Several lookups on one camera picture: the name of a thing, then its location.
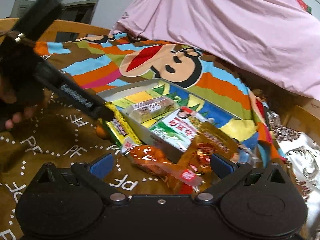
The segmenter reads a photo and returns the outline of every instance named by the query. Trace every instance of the food packet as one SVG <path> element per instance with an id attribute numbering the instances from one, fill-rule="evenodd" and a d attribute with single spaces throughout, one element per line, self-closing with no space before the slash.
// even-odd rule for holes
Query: food packet
<path id="1" fill-rule="evenodd" d="M 189 168 L 204 180 L 198 187 L 198 192 L 211 186 L 213 174 L 210 159 L 213 153 L 223 155 L 235 163 L 239 159 L 236 142 L 209 122 L 203 122 L 178 162 L 178 165 Z M 168 184 L 172 188 L 178 188 L 180 194 L 190 194 L 195 191 L 194 188 L 182 185 L 171 178 L 168 179 Z"/>
<path id="2" fill-rule="evenodd" d="M 232 139 L 212 124 L 208 122 L 202 123 L 199 132 L 214 142 L 219 154 L 226 158 L 231 155 L 228 159 L 232 162 L 246 162 L 251 164 L 254 168 L 260 165 L 260 158 L 258 158 L 248 147 L 238 140 Z"/>
<path id="3" fill-rule="evenodd" d="M 136 144 L 142 144 L 116 106 L 111 102 L 105 103 L 105 106 L 110 108 L 115 113 L 115 116 L 111 122 L 107 122 L 102 119 L 99 121 L 103 128 L 109 132 L 116 145 L 121 147 L 126 138 L 131 138 L 131 140 Z"/>
<path id="4" fill-rule="evenodd" d="M 152 126 L 150 131 L 185 152 L 201 123 L 205 121 L 206 119 L 201 114 L 182 106 Z"/>
<path id="5" fill-rule="evenodd" d="M 177 107 L 175 101 L 161 96 L 128 106 L 124 112 L 137 122 L 143 123 Z"/>
<path id="6" fill-rule="evenodd" d="M 197 176 L 192 170 L 184 166 L 171 163 L 165 157 L 165 154 L 154 146 L 135 146 L 132 141 L 127 139 L 124 143 L 124 147 L 122 148 L 122 152 L 140 169 L 150 175 L 159 176 L 165 181 L 168 178 L 172 178 L 174 181 L 178 181 L 182 185 L 185 184 L 191 188 L 198 187 L 202 183 L 201 177 Z"/>

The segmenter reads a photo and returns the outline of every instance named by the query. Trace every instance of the hand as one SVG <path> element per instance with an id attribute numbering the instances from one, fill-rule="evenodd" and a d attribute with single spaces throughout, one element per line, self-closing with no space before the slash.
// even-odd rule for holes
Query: hand
<path id="1" fill-rule="evenodd" d="M 17 101 L 14 90 L 12 89 L 10 83 L 6 79 L 4 79 L 1 75 L 0 75 L 0 99 L 7 104 L 13 104 L 15 101 Z M 34 112 L 35 112 L 34 107 L 26 107 L 24 109 L 23 115 L 22 113 L 13 114 L 12 119 L 9 119 L 5 122 L 5 127 L 7 129 L 13 128 L 14 123 L 21 122 L 23 117 L 31 118 Z"/>

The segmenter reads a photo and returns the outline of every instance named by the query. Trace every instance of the striped blanket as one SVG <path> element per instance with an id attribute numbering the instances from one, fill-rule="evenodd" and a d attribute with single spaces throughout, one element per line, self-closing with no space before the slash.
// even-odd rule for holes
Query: striped blanket
<path id="1" fill-rule="evenodd" d="M 96 92 L 157 77 L 173 82 L 231 114 L 207 111 L 195 97 L 170 87 L 158 87 L 157 92 L 213 118 L 218 128 L 247 147 L 258 145 L 264 165 L 282 155 L 272 143 L 262 103 L 232 71 L 232 65 L 214 55 L 165 41 L 130 43 L 126 33 L 65 43 L 38 42 L 35 50 L 82 88 Z"/>

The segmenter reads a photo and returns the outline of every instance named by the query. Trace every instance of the black clamp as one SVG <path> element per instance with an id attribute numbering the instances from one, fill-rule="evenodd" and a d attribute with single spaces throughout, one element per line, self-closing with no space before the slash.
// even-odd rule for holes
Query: black clamp
<path id="1" fill-rule="evenodd" d="M 0 100 L 0 131 L 4 123 L 26 106 L 44 99 L 43 88 L 66 98 L 68 103 L 88 116 L 111 121 L 114 113 L 105 107 L 104 100 L 91 95 L 33 51 L 37 41 L 51 23 L 61 14 L 62 0 L 36 0 L 20 18 L 0 45 L 0 74 L 7 78 L 15 90 L 17 101 L 6 104 Z"/>
<path id="2" fill-rule="evenodd" d="M 112 160 L 108 158 L 99 161 L 105 165 Z M 100 168 L 96 164 L 91 169 L 92 165 L 41 167 L 16 207 L 22 239 L 124 239 L 150 233 L 186 239 L 203 234 L 222 240 L 301 239 L 298 233 L 307 207 L 277 163 L 265 170 L 232 164 L 227 176 L 194 199 L 190 195 L 129 199 L 93 175 L 90 170 Z M 106 172 L 98 174 L 102 178 Z"/>

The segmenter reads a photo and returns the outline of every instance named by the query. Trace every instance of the red mouth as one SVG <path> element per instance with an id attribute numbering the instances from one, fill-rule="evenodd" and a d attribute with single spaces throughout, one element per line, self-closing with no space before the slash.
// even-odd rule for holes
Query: red mouth
<path id="1" fill-rule="evenodd" d="M 130 62 L 126 72 L 134 70 L 135 68 L 139 67 L 140 65 L 151 59 L 155 54 L 158 53 L 158 51 L 161 48 L 162 45 L 158 45 L 141 50 L 140 53 Z"/>

